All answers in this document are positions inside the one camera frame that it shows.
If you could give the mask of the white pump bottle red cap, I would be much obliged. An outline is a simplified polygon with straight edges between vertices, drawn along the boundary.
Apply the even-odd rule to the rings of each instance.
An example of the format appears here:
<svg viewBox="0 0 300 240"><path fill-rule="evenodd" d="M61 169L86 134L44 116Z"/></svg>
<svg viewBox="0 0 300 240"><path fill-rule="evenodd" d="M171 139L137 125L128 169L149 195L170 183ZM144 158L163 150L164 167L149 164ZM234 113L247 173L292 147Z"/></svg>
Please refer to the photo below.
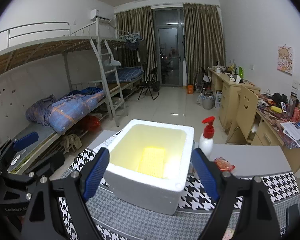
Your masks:
<svg viewBox="0 0 300 240"><path fill-rule="evenodd" d="M205 127L202 135L200 136L199 144L198 144L199 148L208 159L210 158L212 148L213 148L213 136L215 133L215 129L213 126L214 120L215 117L210 116L205 118L202 121L202 123L205 124Z"/></svg>

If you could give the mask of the white appliance control panel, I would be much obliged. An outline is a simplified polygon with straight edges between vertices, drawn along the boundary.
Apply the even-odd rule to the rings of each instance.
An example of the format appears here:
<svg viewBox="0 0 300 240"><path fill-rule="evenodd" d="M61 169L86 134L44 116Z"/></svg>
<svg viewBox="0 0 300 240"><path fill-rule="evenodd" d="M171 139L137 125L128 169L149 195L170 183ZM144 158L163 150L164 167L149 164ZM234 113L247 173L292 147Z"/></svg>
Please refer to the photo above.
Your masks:
<svg viewBox="0 0 300 240"><path fill-rule="evenodd" d="M102 131L88 146L87 149L96 152L96 148L99 147L108 147L111 142L117 137L120 133L115 131L104 130Z"/></svg>

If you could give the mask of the red snack packet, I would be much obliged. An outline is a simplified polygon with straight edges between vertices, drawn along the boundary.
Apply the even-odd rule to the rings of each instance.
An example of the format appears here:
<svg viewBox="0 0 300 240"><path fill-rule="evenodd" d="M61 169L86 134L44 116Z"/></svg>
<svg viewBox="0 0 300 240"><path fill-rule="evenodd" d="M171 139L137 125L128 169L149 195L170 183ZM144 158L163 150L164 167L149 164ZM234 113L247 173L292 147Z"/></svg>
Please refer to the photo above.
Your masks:
<svg viewBox="0 0 300 240"><path fill-rule="evenodd" d="M222 157L216 158L213 162L218 166L220 171L231 172L235 169L235 165L232 165Z"/></svg>

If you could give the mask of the red bag under bed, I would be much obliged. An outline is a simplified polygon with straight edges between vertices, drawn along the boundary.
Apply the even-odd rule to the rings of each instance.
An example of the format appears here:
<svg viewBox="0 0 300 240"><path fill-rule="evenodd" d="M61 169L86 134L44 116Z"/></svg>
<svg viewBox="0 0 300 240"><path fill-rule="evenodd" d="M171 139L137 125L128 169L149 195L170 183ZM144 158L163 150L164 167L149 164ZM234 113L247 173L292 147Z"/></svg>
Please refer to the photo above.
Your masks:
<svg viewBox="0 0 300 240"><path fill-rule="evenodd" d="M100 127L100 121L96 116L87 115L82 120L82 127L87 131L93 132Z"/></svg>

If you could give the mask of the blue plaid quilt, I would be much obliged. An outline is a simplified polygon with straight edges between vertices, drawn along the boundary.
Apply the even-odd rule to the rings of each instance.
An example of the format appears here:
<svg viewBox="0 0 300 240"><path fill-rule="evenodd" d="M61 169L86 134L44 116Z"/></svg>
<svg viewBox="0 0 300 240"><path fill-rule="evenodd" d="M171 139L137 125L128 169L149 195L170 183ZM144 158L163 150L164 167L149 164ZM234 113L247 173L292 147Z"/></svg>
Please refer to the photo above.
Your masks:
<svg viewBox="0 0 300 240"><path fill-rule="evenodd" d="M104 90L93 87L73 90L59 100L52 94L29 107L25 116L30 122L50 126L58 135L64 135L79 120L96 109L104 97Z"/></svg>

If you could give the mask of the grey bucket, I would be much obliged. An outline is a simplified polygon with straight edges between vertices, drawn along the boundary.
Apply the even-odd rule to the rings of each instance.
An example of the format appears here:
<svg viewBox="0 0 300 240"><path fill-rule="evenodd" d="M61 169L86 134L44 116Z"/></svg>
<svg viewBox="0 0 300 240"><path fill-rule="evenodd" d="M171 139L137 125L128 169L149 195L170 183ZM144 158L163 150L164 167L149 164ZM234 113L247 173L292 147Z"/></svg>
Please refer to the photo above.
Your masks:
<svg viewBox="0 0 300 240"><path fill-rule="evenodd" d="M215 97L213 96L213 92L207 90L203 93L202 97L202 105L204 109L210 110L214 106Z"/></svg>

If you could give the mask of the wooden desk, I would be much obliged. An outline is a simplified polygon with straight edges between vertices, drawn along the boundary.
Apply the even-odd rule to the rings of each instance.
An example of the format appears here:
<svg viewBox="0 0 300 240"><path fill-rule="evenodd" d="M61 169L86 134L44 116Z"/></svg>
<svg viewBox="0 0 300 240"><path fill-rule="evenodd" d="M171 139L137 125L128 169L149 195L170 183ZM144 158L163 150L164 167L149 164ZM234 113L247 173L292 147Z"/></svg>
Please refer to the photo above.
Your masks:
<svg viewBox="0 0 300 240"><path fill-rule="evenodd" d="M224 73L217 73L211 68L208 69L211 76L212 91L216 95L216 102L219 104L219 120L222 128L228 130L236 116L239 104L239 92L242 87L246 87L252 92L258 94L260 88L256 85L245 82L235 83Z"/></svg>
<svg viewBox="0 0 300 240"><path fill-rule="evenodd" d="M280 146L292 171L295 173L300 169L300 148L293 139L284 134L281 126L282 123L288 122L290 118L286 113L277 113L271 110L271 105L268 103L269 100L270 96L258 94L256 115L261 120L252 144Z"/></svg>

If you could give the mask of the green bottle on desk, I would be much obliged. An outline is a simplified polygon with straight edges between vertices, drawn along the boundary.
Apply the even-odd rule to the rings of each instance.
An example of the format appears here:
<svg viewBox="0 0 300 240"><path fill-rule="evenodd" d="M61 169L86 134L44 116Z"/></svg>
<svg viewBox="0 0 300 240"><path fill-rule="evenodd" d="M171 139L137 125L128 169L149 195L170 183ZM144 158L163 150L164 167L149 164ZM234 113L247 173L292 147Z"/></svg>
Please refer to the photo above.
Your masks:
<svg viewBox="0 0 300 240"><path fill-rule="evenodd" d="M242 67L238 67L238 75L243 79L244 78L244 73L243 73L243 68Z"/></svg>

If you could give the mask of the blue mattress far bed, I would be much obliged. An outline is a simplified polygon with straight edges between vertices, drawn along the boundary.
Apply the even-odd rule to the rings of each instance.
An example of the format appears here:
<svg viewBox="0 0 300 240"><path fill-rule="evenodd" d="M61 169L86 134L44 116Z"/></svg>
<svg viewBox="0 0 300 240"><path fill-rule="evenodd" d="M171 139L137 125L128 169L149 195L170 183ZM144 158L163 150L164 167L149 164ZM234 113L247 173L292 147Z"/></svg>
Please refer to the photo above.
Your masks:
<svg viewBox="0 0 300 240"><path fill-rule="evenodd" d="M141 67L117 68L116 71L120 83L132 82L144 73ZM116 83L116 76L114 72L106 74L106 78L108 83Z"/></svg>

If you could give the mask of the metal bunk bed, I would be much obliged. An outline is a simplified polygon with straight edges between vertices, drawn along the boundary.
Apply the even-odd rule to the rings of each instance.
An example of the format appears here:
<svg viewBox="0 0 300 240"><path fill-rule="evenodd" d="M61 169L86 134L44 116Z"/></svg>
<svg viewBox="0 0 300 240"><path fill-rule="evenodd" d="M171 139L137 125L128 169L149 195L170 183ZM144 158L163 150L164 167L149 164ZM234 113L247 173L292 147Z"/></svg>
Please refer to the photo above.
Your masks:
<svg viewBox="0 0 300 240"><path fill-rule="evenodd" d="M0 146L7 140L18 140L37 132L37 142L15 154L8 172L25 173L53 150L75 149L88 131L79 120L64 135L50 126L27 120L25 113L38 100L54 95L57 100L73 90L88 87L104 90L105 97L88 115L108 117L118 124L118 110L125 112L123 90L133 88L142 76L120 83L117 68L103 61L117 51L126 40L112 22L97 18L93 23L71 31L66 21L22 24L0 31ZM116 83L108 83L106 74L115 73Z"/></svg>

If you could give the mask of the white clothes hanger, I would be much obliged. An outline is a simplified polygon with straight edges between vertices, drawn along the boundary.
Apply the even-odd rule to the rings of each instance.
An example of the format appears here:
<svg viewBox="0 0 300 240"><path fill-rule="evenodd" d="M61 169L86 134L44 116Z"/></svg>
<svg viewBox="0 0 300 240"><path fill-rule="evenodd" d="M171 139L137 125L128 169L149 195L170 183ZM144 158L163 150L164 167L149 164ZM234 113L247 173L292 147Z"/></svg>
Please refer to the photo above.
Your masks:
<svg viewBox="0 0 300 240"><path fill-rule="evenodd" d="M121 62L114 59L112 54L108 55L109 58L103 61L105 66L121 66Z"/></svg>

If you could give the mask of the right brown curtain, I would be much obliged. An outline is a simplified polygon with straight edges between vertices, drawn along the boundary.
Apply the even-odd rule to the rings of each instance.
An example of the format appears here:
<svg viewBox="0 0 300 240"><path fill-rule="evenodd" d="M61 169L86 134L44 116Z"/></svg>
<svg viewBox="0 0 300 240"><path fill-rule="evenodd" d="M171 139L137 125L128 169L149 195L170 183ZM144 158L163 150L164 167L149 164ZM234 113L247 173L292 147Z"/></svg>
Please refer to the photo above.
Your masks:
<svg viewBox="0 0 300 240"><path fill-rule="evenodd" d="M223 27L216 5L183 4L187 84L196 83L203 70L225 65Z"/></svg>

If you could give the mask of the brown curtain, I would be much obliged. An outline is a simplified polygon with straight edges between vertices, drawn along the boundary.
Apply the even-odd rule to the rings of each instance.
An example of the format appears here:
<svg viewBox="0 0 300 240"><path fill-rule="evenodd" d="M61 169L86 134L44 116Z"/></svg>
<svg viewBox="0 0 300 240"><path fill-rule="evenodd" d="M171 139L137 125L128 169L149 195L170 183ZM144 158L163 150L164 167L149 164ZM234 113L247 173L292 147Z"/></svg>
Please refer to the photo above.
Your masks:
<svg viewBox="0 0 300 240"><path fill-rule="evenodd" d="M119 35L126 40L123 65L141 66L146 75L156 66L154 21L151 7L119 12L115 16Z"/></svg>
<svg viewBox="0 0 300 240"><path fill-rule="evenodd" d="M196 83L203 70L225 65L223 27L216 5L183 4L187 84Z"/></svg>

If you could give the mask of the left brown curtain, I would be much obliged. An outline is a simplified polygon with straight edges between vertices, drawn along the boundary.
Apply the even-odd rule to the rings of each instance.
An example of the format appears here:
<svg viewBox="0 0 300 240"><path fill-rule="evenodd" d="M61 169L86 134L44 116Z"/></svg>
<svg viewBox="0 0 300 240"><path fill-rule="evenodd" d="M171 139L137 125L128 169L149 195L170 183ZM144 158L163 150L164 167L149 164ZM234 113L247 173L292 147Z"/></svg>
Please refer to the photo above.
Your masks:
<svg viewBox="0 0 300 240"><path fill-rule="evenodd" d="M146 75L156 66L154 21L151 7L119 12L115 16L119 35L126 40L123 65L141 66Z"/></svg>

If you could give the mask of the anime girl wall poster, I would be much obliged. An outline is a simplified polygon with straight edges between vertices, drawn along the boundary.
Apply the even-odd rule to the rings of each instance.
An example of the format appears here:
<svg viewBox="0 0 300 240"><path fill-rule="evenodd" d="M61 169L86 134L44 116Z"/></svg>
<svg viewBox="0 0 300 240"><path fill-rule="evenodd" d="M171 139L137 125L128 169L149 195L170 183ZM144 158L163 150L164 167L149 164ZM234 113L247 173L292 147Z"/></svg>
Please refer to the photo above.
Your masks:
<svg viewBox="0 0 300 240"><path fill-rule="evenodd" d="M277 70L285 72L289 75L293 74L293 48L284 44L279 46L277 50Z"/></svg>

